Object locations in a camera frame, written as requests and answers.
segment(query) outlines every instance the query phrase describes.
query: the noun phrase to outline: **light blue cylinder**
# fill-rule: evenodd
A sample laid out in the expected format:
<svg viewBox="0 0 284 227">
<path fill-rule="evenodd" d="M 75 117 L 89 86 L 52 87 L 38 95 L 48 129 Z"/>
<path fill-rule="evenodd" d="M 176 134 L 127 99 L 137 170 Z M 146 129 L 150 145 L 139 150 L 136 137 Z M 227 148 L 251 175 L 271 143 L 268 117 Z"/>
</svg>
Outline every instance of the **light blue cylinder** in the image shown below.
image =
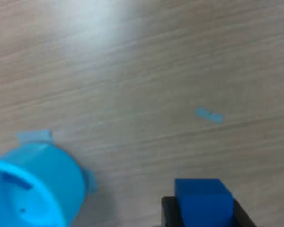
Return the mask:
<svg viewBox="0 0 284 227">
<path fill-rule="evenodd" d="M 46 143 L 0 157 L 0 227 L 69 227 L 86 195 L 79 165 Z"/>
</svg>

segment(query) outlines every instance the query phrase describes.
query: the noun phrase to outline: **blue cube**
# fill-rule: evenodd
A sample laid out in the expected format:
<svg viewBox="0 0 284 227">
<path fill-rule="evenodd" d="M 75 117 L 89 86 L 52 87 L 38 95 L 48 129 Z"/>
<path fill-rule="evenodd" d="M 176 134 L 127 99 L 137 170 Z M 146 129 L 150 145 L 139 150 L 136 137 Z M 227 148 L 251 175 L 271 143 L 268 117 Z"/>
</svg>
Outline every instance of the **blue cube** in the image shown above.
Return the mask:
<svg viewBox="0 0 284 227">
<path fill-rule="evenodd" d="M 233 196 L 219 179 L 176 179 L 185 227 L 232 227 Z"/>
</svg>

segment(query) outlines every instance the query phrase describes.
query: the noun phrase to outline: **blue tape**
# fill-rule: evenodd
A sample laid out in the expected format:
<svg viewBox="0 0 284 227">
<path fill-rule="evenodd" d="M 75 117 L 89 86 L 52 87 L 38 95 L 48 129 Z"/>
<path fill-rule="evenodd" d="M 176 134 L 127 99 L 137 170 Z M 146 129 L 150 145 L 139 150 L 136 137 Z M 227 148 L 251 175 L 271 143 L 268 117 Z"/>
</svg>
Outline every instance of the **blue tape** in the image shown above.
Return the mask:
<svg viewBox="0 0 284 227">
<path fill-rule="evenodd" d="M 84 176 L 85 182 L 86 182 L 87 194 L 96 192 L 97 189 L 98 189 L 98 185 L 97 185 L 94 174 L 87 169 L 82 169 L 82 173 L 83 173 L 83 176 Z"/>
<path fill-rule="evenodd" d="M 50 129 L 40 129 L 35 131 L 25 131 L 16 134 L 20 144 L 32 142 L 44 142 L 54 144 L 52 132 Z"/>
<path fill-rule="evenodd" d="M 221 124 L 223 122 L 223 115 L 219 113 L 212 113 L 210 110 L 203 108 L 203 107 L 197 107 L 195 109 L 195 115 L 197 117 L 201 117 L 203 119 L 216 122 L 218 124 Z"/>
</svg>

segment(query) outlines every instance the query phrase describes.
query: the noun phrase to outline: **small blue plastic piece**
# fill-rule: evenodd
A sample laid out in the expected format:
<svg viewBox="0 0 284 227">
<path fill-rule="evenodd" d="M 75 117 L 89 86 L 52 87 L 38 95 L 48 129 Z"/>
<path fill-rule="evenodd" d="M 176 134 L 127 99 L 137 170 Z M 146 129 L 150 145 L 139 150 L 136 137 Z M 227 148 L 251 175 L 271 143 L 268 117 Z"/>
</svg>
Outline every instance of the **small blue plastic piece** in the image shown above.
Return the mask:
<svg viewBox="0 0 284 227">
<path fill-rule="evenodd" d="M 185 227 L 232 227 L 233 196 L 219 179 L 176 179 Z"/>
<path fill-rule="evenodd" d="M 203 108 L 203 107 L 197 107 L 195 109 L 195 115 L 197 117 L 201 117 L 203 119 L 216 122 L 218 124 L 221 124 L 223 122 L 223 115 L 219 113 L 212 113 L 210 110 Z"/>
</svg>

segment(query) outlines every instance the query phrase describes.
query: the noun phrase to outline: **wooden table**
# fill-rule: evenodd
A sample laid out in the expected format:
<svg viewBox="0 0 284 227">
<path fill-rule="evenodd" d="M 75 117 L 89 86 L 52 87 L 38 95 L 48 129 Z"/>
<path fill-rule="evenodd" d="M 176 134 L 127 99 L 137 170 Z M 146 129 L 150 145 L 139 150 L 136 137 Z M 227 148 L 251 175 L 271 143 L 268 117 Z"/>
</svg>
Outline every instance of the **wooden table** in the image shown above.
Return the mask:
<svg viewBox="0 0 284 227">
<path fill-rule="evenodd" d="M 99 183 L 74 227 L 157 225 L 175 177 L 284 227 L 284 0 L 0 0 L 0 154 L 42 128 Z"/>
</svg>

